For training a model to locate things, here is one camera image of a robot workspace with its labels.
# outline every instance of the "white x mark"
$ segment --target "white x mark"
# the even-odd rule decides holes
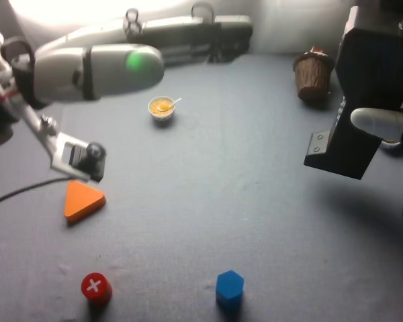
[[[98,292],[99,289],[97,288],[97,285],[101,283],[100,280],[98,280],[96,283],[94,283],[93,280],[89,280],[89,282],[91,283],[91,286],[87,288],[87,290],[91,290],[92,288],[94,288],[95,292]]]

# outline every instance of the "yellow food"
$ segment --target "yellow food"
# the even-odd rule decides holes
[[[170,102],[168,99],[156,99],[151,103],[149,110],[154,115],[166,116],[173,112],[174,108],[171,109],[171,105],[172,102]]]

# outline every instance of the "green light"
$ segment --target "green light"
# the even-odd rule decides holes
[[[126,68],[130,71],[138,71],[142,67],[143,58],[138,53],[132,53],[127,56]]]

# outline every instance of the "table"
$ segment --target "table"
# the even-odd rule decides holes
[[[245,278],[237,321],[403,321],[403,158],[378,151],[363,180],[303,165],[324,109],[296,96],[292,56],[168,70],[157,87],[46,110],[108,151],[106,206],[74,226],[66,184],[0,204],[0,321],[225,321],[218,274]],[[157,126],[155,96],[182,97]],[[58,176],[24,124],[0,147],[0,195]],[[80,284],[114,288],[90,311]]]

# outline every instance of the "orange block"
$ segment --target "orange block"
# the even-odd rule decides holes
[[[67,184],[64,216],[67,221],[74,223],[102,208],[105,203],[106,198],[101,191],[78,181],[70,181]]]

